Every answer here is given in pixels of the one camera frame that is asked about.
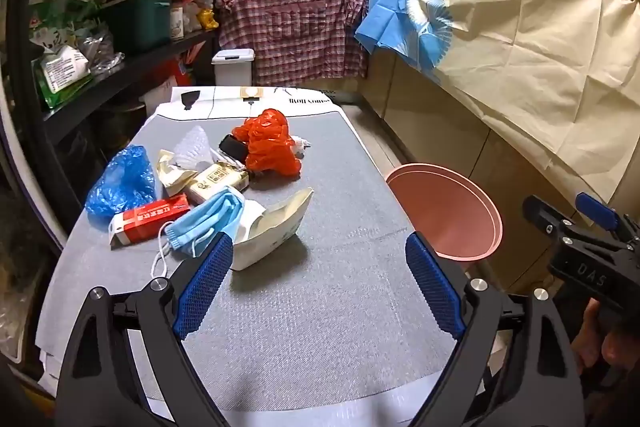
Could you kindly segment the person's right hand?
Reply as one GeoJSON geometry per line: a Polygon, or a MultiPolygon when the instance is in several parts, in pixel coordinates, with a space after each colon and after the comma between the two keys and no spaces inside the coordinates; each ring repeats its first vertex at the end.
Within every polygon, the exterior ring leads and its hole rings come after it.
{"type": "Polygon", "coordinates": [[[572,341],[578,374],[591,369],[600,359],[612,367],[631,371],[639,363],[639,339],[620,331],[600,333],[599,312],[599,301],[590,299],[582,327],[572,341]]]}

